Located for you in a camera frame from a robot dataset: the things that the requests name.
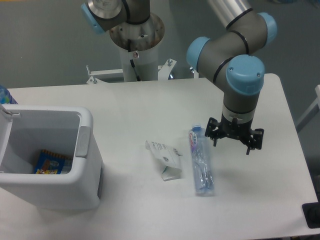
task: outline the bolt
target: bolt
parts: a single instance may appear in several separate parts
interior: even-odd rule
[[[89,69],[89,65],[86,66],[86,70],[87,70],[87,72],[88,72],[88,75],[90,76],[90,75],[91,75],[91,71],[90,71],[90,69]]]
[[[168,66],[171,67],[171,64],[172,64],[173,62],[174,62],[174,61],[172,61],[172,59],[169,58],[169,59],[168,59]]]

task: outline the plastic container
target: plastic container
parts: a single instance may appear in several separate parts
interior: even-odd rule
[[[200,124],[194,124],[189,131],[192,168],[195,191],[198,194],[211,193],[214,181],[211,170],[209,139],[205,137],[205,129]]]
[[[10,114],[0,111],[0,187],[41,208],[98,207],[104,164],[90,111],[19,104],[5,108]],[[34,174],[43,149],[70,156],[70,172]]]
[[[18,104],[8,89],[0,85],[0,104]]]

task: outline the robotic arm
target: robotic arm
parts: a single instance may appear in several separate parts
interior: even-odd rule
[[[227,33],[217,40],[197,38],[187,51],[187,62],[224,92],[221,121],[210,118],[205,136],[240,140],[250,150],[262,148],[264,130],[252,130],[265,67],[257,50],[277,35],[277,24],[267,13],[255,13],[246,0],[209,0]]]
[[[276,37],[277,24],[267,13],[257,14],[246,0],[208,2],[227,33],[216,40],[197,38],[186,57],[194,69],[224,92],[221,121],[210,118],[205,135],[214,146],[225,137],[240,140],[247,146],[248,155],[250,150],[262,148],[264,135],[262,128],[252,130],[251,125],[265,66],[251,55]],[[153,48],[164,36],[162,21],[150,13],[150,0],[88,0],[81,8],[96,33],[110,30],[114,43],[128,52],[136,51],[135,58],[139,58],[137,51]],[[125,82],[125,72],[129,71],[134,72],[130,81],[155,79],[150,74],[140,78],[135,68],[138,62],[130,59],[129,68],[122,62]],[[143,62],[141,66],[138,72],[153,68],[157,75],[158,64]]]
[[[150,13],[150,0],[87,0],[81,6],[97,34],[109,30],[118,46],[125,82],[158,79],[158,46],[165,35],[162,20]]]

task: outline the plastic bottle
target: plastic bottle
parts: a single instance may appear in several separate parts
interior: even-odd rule
[[[0,104],[18,104],[8,89],[0,85]]]
[[[192,168],[195,191],[199,194],[210,193],[214,190],[211,171],[209,139],[205,137],[205,129],[200,124],[194,124],[189,131]]]

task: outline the gray floor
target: gray floor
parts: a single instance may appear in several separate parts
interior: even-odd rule
[[[92,71],[121,68],[109,34],[95,35],[82,16],[84,0],[0,2],[0,84],[7,88],[75,85]],[[274,4],[251,0],[257,12],[274,16],[278,37],[256,56],[268,73],[280,76],[296,121],[316,98],[320,84],[320,9],[307,0]],[[151,0],[151,9],[165,24],[159,63],[178,61],[177,78],[190,78],[186,51],[199,36],[212,39],[225,29],[205,0]],[[312,174],[320,174],[320,116],[299,134]]]

